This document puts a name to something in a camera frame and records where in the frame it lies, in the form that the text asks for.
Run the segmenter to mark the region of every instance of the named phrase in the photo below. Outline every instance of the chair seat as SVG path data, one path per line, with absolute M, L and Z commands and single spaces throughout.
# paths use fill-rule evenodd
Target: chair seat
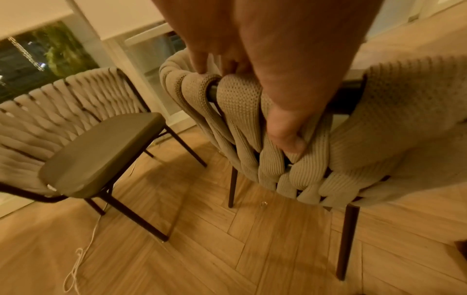
M 94 197 L 165 127 L 159 113 L 115 116 L 51 157 L 39 178 L 68 197 Z

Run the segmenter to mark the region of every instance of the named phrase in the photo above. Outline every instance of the beige woven fabric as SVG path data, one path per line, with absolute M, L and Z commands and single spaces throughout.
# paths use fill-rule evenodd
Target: beige woven fabric
M 57 195 L 38 178 L 47 159 L 110 117 L 145 112 L 117 68 L 92 69 L 0 104 L 0 183 Z
M 161 66 L 161 83 L 235 168 L 285 197 L 329 207 L 365 206 L 467 180 L 465 56 L 369 68 L 349 119 L 333 132 L 327 113 L 302 127 L 308 148 L 301 157 L 269 140 L 264 118 L 271 101 L 254 77 L 221 79 L 212 62 L 210 68 L 215 72 L 193 73 L 181 51 Z M 207 101 L 212 81 L 218 81 L 224 117 Z M 332 172 L 324 178 L 327 168 Z

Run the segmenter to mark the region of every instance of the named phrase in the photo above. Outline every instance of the glass pane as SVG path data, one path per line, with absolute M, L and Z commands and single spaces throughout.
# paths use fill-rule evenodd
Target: glass pane
M 129 38 L 137 33 L 141 32 L 133 32 L 125 37 Z M 175 32 L 170 32 L 131 46 L 126 46 L 124 44 L 124 39 L 122 39 L 121 45 L 125 48 L 131 62 L 150 84 L 168 114 L 173 115 L 180 112 L 180 107 L 162 88 L 159 79 L 159 68 L 162 63 L 175 52 L 186 48 L 182 39 Z
M 0 103 L 97 67 L 62 21 L 0 40 Z

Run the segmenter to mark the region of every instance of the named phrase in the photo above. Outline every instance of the seat cushion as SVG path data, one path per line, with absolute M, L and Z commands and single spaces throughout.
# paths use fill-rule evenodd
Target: seat cushion
M 39 171 L 39 178 L 60 194 L 95 196 L 165 126 L 159 113 L 115 116 L 78 136 Z

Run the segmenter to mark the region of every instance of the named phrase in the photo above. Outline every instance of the chair backrest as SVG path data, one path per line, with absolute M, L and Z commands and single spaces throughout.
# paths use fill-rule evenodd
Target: chair backrest
M 0 190 L 56 196 L 37 176 L 50 157 L 110 117 L 146 111 L 117 68 L 88 70 L 1 103 Z
M 375 65 L 366 76 L 350 118 L 331 133 L 331 113 L 312 116 L 300 131 L 308 148 L 294 155 L 270 141 L 271 101 L 254 78 L 198 75 L 185 51 L 160 69 L 166 91 L 231 164 L 283 196 L 364 206 L 466 181 L 467 57 Z M 213 83 L 220 111 L 206 95 Z

